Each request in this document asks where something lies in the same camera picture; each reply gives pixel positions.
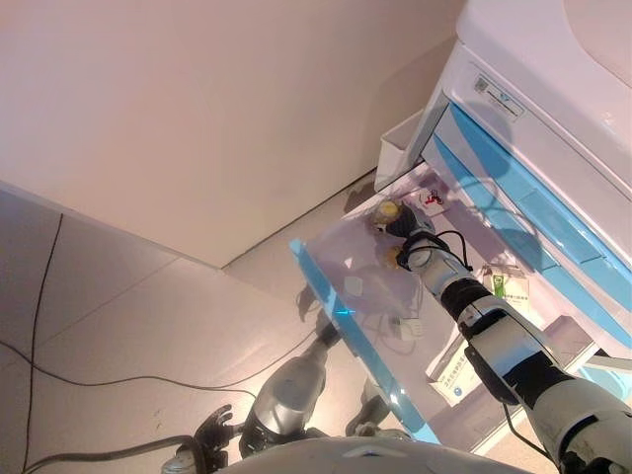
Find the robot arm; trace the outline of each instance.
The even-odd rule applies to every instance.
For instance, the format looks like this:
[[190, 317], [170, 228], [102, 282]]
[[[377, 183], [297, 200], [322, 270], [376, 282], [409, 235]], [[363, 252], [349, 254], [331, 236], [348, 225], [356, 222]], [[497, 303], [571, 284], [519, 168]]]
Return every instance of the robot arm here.
[[468, 360], [494, 397], [524, 408], [560, 472], [632, 470], [627, 405], [565, 372], [543, 333], [471, 275], [420, 212], [387, 201], [376, 215], [378, 228], [406, 238], [399, 264], [419, 275], [454, 319]]

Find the tiled floor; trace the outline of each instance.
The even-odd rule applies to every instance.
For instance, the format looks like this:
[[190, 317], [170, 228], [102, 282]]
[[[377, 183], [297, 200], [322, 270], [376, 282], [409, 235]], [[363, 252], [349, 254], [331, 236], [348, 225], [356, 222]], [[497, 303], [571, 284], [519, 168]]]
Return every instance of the tiled floor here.
[[[317, 235], [370, 194], [371, 177], [332, 197], [223, 271], [128, 236], [65, 217], [39, 316], [37, 361], [79, 381], [158, 374], [222, 384], [256, 371], [313, 328], [316, 312], [296, 305], [304, 280], [287, 250]], [[0, 194], [0, 339], [30, 347], [40, 278], [58, 214]], [[312, 424], [344, 432], [359, 407], [365, 375], [343, 344], [327, 364], [327, 387]], [[270, 370], [240, 385], [257, 391]], [[25, 445], [28, 366], [0, 348], [0, 472], [20, 470]], [[83, 388], [37, 374], [30, 460], [58, 451], [108, 450], [192, 433], [224, 403], [243, 420], [242, 393], [195, 392], [156, 381]], [[159, 472], [173, 450], [55, 472]], [[230, 450], [236, 458], [236, 443]], [[555, 472], [523, 446], [493, 457]]]

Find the white box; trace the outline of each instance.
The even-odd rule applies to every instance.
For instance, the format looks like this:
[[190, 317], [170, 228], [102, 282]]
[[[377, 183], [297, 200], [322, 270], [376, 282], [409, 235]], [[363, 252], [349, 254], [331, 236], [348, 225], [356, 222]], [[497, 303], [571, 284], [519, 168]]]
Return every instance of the white box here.
[[413, 139], [423, 111], [421, 109], [406, 118], [380, 137], [382, 147], [379, 151], [377, 172], [375, 174], [376, 191], [381, 190], [393, 181], [393, 175], [396, 173], [396, 170], [400, 169], [401, 161], [404, 159], [404, 151], [406, 151], [406, 147]]

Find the blue drawer handle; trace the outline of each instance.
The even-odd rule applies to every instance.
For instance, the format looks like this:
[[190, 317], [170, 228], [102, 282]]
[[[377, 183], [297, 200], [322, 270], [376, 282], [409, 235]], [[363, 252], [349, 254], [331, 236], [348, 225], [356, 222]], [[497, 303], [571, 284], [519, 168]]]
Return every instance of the blue drawer handle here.
[[466, 113], [449, 111], [496, 183], [547, 239], [603, 291], [632, 310], [632, 272], [583, 221]]
[[540, 246], [537, 239], [465, 168], [436, 135], [433, 135], [433, 139], [441, 158], [462, 190], [470, 196], [474, 205], [485, 214], [512, 250], [604, 331], [626, 348], [632, 348], [632, 337], [628, 332]]

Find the transparent drawer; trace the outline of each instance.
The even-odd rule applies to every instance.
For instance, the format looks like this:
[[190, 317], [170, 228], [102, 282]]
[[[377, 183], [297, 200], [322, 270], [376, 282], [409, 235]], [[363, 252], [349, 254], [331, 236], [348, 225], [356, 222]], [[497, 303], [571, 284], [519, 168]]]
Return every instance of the transparent drawer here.
[[[450, 407], [431, 386], [427, 368], [444, 350], [454, 323], [417, 276], [387, 265], [389, 249], [402, 239], [378, 233], [370, 224], [373, 209], [386, 197], [406, 198], [419, 188], [441, 187], [442, 182], [423, 163], [318, 238], [294, 241], [291, 248], [345, 343], [382, 388], [404, 427], [417, 439], [482, 453], [502, 432], [502, 406], [479, 385]], [[437, 232], [457, 229], [464, 234], [475, 272], [486, 263], [519, 265], [475, 210], [450, 194], [446, 199], [449, 207], [432, 218], [434, 227]], [[460, 247], [456, 238], [449, 243], [453, 251]], [[532, 311], [560, 361], [575, 370], [594, 354], [596, 345], [565, 316], [572, 314], [572, 305], [539, 274], [522, 271], [528, 279]], [[419, 318], [421, 333], [416, 339], [403, 340], [400, 322], [411, 318]]]

